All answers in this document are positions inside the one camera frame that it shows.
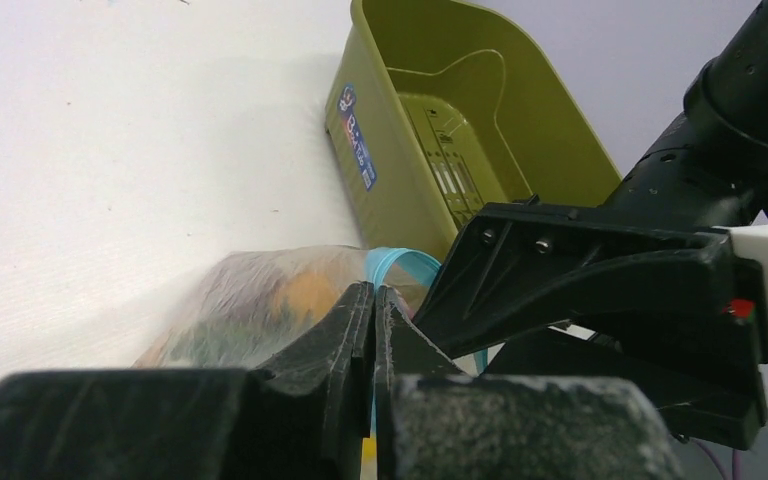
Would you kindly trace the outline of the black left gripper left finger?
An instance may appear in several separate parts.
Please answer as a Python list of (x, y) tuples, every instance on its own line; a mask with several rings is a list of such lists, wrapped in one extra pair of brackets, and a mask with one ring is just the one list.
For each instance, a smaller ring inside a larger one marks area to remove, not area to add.
[(0, 479), (354, 479), (369, 431), (375, 290), (351, 285), (246, 370), (21, 373), (0, 381)]

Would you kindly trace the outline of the clear zip top bag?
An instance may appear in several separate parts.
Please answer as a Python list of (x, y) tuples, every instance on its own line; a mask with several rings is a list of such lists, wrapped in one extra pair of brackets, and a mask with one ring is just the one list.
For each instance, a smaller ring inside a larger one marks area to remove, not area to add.
[(413, 316), (440, 263), (408, 248), (312, 246), (235, 252), (171, 316), (138, 368), (254, 368), (320, 322), (352, 283), (387, 285)]

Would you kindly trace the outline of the olive green plastic basket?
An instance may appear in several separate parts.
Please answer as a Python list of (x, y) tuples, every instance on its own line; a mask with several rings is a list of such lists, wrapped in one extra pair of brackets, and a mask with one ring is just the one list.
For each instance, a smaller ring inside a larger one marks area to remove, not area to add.
[(463, 1), (354, 1), (325, 125), (367, 246), (444, 259), (488, 202), (593, 207), (621, 176), (538, 44)]

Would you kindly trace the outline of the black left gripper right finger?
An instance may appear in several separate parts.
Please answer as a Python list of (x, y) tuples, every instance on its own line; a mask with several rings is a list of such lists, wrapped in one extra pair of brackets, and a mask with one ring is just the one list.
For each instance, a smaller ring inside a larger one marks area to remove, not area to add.
[(376, 294), (382, 479), (679, 479), (654, 406), (617, 378), (463, 373)]

